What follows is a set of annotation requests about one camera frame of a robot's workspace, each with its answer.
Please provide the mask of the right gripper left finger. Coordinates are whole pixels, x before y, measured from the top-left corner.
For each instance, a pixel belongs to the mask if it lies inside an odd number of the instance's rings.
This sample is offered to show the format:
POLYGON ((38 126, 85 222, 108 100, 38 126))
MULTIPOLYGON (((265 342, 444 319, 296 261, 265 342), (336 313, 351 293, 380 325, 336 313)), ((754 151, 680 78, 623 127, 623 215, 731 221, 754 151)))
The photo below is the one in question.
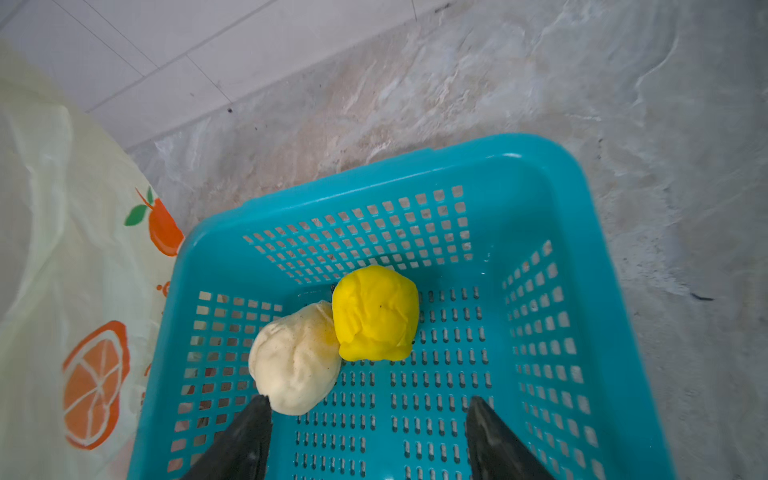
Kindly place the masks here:
POLYGON ((182 479, 264 479, 272 428, 269 398, 256 395, 182 479))

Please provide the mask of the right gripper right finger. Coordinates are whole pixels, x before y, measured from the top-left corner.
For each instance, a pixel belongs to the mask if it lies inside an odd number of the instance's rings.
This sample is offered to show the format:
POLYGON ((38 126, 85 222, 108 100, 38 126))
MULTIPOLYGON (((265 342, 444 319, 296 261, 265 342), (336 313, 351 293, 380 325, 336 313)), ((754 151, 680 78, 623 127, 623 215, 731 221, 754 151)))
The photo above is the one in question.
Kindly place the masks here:
POLYGON ((553 480, 498 414, 473 396, 466 418, 469 463, 474 480, 553 480))

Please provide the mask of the cream white pear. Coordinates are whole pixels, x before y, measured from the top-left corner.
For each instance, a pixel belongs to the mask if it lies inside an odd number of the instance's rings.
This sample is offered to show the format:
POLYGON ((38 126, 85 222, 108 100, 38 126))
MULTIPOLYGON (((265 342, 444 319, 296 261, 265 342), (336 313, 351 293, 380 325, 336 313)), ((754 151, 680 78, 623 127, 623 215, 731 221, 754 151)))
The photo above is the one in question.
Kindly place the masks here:
POLYGON ((333 389, 341 369, 339 348, 331 304, 320 301, 262 328, 248 368, 275 412, 301 416, 333 389))

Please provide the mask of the yellow lemon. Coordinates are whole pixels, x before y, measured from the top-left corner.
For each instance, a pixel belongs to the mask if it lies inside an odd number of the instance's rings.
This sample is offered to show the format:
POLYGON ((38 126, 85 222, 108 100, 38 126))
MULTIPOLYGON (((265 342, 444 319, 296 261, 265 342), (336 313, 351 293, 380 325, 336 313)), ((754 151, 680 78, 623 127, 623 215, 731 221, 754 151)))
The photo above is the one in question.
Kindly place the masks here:
POLYGON ((371 265, 345 275, 332 294, 342 359, 402 361, 412 352, 420 304, 413 281, 371 265))

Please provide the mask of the cream plastic bag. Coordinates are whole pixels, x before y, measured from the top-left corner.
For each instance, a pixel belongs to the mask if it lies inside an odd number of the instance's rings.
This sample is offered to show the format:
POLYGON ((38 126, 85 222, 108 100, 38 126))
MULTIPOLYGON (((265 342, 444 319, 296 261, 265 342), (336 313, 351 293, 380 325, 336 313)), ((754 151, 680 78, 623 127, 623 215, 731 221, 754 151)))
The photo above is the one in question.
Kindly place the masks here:
POLYGON ((127 476, 181 241, 125 151, 3 47, 3 478, 127 476))

